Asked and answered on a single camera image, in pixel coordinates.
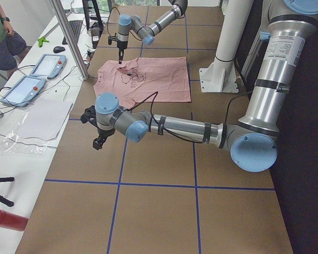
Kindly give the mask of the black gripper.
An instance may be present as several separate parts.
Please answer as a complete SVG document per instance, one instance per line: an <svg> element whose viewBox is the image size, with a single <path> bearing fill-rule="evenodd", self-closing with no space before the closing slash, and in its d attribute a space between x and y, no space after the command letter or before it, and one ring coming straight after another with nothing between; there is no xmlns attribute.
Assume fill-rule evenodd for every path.
<svg viewBox="0 0 318 254"><path fill-rule="evenodd" d="M121 64L124 57L124 50L127 49L127 41L118 41L117 47L119 48L118 63Z"/></svg>
<svg viewBox="0 0 318 254"><path fill-rule="evenodd" d="M98 131L99 137L93 140L92 146L95 150L100 150L102 149L104 143L107 141L108 137L114 135L115 129L112 128L109 130L103 130L103 129L97 128L97 131Z"/></svg>

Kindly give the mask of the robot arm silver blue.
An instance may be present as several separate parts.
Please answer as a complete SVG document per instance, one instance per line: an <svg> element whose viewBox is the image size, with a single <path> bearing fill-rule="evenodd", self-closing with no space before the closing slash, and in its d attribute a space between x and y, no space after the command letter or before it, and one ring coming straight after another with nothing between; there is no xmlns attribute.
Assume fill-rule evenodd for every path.
<svg viewBox="0 0 318 254"><path fill-rule="evenodd" d="M172 8L152 23L149 28L141 25L137 16L121 15L118 32L109 36L109 45L117 42L119 63L127 48L131 30L145 44L166 26L185 14L187 1L169 1ZM225 92L225 84L234 64L234 58L244 31L253 1L229 1L213 63L199 69L202 92ZM102 93L95 105L84 115L94 125L99 137L93 148L102 149L115 130L127 139L139 142L147 132L164 132L188 142L214 144L226 149L231 159L243 170L261 172L269 169L277 159L275 140L279 135L276 122L308 36L318 26L318 1L263 1L260 38L269 40L255 81L246 114L238 124L212 124L179 119L151 112L132 113L119 104L117 96Z"/></svg>
<svg viewBox="0 0 318 254"><path fill-rule="evenodd" d="M149 26L144 26L139 16L130 16L127 14L121 14L119 16L118 32L115 35L108 36L109 45L111 45L113 41L117 43L117 48L119 49L119 64L122 64L124 51L128 48L129 34L131 31L134 31L144 44L150 45L154 42L155 36L162 32L164 28L184 16L188 7L187 0L169 2L172 7Z"/></svg>

